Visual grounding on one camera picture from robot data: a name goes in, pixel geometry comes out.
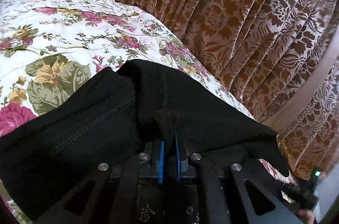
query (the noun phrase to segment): white floral bedspread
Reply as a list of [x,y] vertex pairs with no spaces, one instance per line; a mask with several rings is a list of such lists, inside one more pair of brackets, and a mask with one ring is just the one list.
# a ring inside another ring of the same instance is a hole
[[[57,108],[104,67],[118,70],[135,58],[185,72],[252,117],[170,30],[138,7],[114,0],[0,0],[0,136]],[[2,185],[0,193],[18,220],[29,223]]]

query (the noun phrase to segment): hand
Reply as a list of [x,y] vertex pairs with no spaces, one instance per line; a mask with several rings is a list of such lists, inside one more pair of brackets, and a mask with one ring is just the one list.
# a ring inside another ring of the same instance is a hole
[[313,211],[310,210],[298,210],[296,215],[304,224],[313,224],[315,220],[315,215]]

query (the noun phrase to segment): curtain fold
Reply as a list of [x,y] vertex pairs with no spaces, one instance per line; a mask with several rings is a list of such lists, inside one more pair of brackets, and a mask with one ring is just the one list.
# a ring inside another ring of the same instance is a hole
[[[339,23],[337,0],[117,1],[161,20],[259,122],[298,95]],[[326,173],[338,161],[337,65],[295,121],[278,131],[281,152],[304,179],[313,166]]]

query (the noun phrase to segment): round rivet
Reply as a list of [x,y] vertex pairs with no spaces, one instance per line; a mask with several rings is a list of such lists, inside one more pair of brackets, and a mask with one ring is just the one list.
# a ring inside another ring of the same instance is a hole
[[106,163],[101,163],[99,166],[98,166],[98,169],[101,170],[101,171],[105,171],[105,170],[108,170],[109,166],[108,164]]
[[150,158],[150,155],[147,152],[139,153],[140,160],[147,160],[148,158]]
[[242,169],[242,166],[238,163],[234,163],[231,165],[231,168],[235,171],[240,171]]
[[200,154],[200,153],[197,153],[197,152],[192,153],[192,154],[190,155],[190,157],[191,157],[192,160],[200,160],[200,159],[202,158],[201,154]]

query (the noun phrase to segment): black garment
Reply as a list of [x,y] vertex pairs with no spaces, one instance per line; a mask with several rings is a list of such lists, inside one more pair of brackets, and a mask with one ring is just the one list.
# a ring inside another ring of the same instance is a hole
[[1,137],[0,177],[35,220],[99,163],[120,164],[155,138],[168,154],[174,127],[218,164],[263,158],[289,174],[275,131],[179,70],[132,60],[118,72],[103,69],[59,108]]

